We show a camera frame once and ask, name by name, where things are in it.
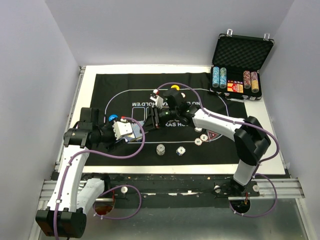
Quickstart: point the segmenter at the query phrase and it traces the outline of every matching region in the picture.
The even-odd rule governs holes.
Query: metal bracket
[[[227,37],[232,37],[232,32],[233,32],[232,29],[229,28],[229,29],[226,31],[226,36],[227,36]]]
[[[270,33],[265,33],[263,36],[263,40],[269,41],[269,38],[270,38]]]

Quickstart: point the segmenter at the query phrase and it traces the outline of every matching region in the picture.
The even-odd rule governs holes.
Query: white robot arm
[[[255,128],[243,126],[241,122],[261,127],[254,117],[233,118],[211,112],[196,105],[187,103],[181,93],[171,88],[164,93],[169,108],[162,108],[163,98],[153,91],[151,100],[154,106],[143,125],[145,132],[165,127],[168,121],[179,120],[184,125],[202,128],[222,134],[235,142],[239,164],[230,182],[233,194],[241,193],[250,182],[252,175],[262,155],[270,146],[267,135]],[[228,119],[227,122],[217,117]],[[86,214],[99,195],[110,189],[110,182],[101,175],[89,179],[85,187],[78,194],[81,174],[89,153],[77,156],[72,162],[68,160],[84,149],[90,149],[93,144],[104,143],[111,150],[126,143],[125,136],[132,136],[133,129],[130,123],[112,119],[103,127],[98,125],[98,111],[94,108],[81,110],[78,128],[70,128],[64,135],[63,165],[57,180],[53,195],[47,204],[46,210],[38,210],[36,221],[47,236],[53,236],[53,212],[58,206],[58,235],[60,237],[80,238],[85,230]],[[58,193],[63,175],[68,166],[68,173],[64,181],[64,188],[60,199]]]

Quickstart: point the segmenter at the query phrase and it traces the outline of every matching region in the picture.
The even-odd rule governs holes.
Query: poker chip case
[[[210,91],[227,99],[259,100],[262,98],[261,79],[259,71],[264,64],[275,41],[269,39],[266,33],[263,38],[233,35],[228,29],[227,34],[220,34],[212,58]],[[213,67],[226,68],[228,83],[244,84],[244,71],[257,72],[258,92],[243,89],[239,92],[230,91],[231,88],[213,87]]]

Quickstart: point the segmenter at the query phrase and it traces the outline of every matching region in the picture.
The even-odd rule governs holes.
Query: gray wall
[[[0,239],[26,240],[79,68],[43,0],[3,1],[0,23]]]
[[[212,61],[217,37],[276,34],[294,0],[46,0],[81,65]]]
[[[289,171],[299,177],[320,238],[320,2],[295,0],[262,73],[268,111]]]

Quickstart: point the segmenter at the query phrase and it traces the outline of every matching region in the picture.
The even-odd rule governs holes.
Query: poker table mat
[[[199,93],[202,104],[210,111],[229,115],[234,118],[246,118],[245,104],[229,101],[209,92],[209,73],[161,73],[161,74],[97,74],[90,107],[99,108],[103,113],[99,116],[102,123],[106,110],[106,118],[112,114],[119,117],[133,117],[137,121],[146,119],[147,108],[152,105],[150,94],[158,86],[178,82],[186,84]],[[189,89],[180,89],[187,102],[199,105],[196,95]],[[201,134],[209,136],[208,142],[200,146],[194,143]],[[113,159],[90,154],[86,166],[170,166],[170,165],[213,165],[238,164],[236,147],[229,138],[208,132],[196,132],[193,127],[184,126],[178,121],[167,123],[167,127],[149,132],[145,136],[145,145],[141,152],[129,159]],[[128,143],[110,154],[126,156],[134,153],[141,143]],[[165,154],[156,153],[158,144],[165,146]],[[177,155],[179,147],[186,149],[182,156]],[[93,150],[106,153],[103,144],[94,146]]]

